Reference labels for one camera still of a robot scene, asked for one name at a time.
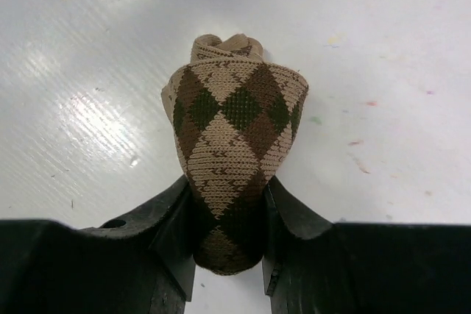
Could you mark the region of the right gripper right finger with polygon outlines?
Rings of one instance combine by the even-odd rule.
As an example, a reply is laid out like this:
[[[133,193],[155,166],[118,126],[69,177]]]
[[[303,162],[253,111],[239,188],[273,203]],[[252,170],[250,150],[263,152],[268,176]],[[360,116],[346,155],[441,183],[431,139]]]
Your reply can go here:
[[[329,222],[278,179],[264,192],[273,313],[468,313],[470,227]]]

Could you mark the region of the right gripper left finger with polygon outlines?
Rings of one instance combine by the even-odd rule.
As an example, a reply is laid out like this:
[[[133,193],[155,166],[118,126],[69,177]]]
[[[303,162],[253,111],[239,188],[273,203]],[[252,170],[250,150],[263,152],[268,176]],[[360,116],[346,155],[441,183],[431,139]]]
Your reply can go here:
[[[195,262],[191,191],[180,177],[100,227],[1,221],[3,313],[183,313]]]

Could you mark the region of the beige argyle sock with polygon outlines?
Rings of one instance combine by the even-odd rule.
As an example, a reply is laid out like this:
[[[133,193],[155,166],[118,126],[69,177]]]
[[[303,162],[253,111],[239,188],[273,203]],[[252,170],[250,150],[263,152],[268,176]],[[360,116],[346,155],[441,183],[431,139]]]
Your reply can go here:
[[[243,34],[197,37],[161,91],[193,197],[195,263],[230,276],[266,247],[263,189],[291,150],[309,85]]]

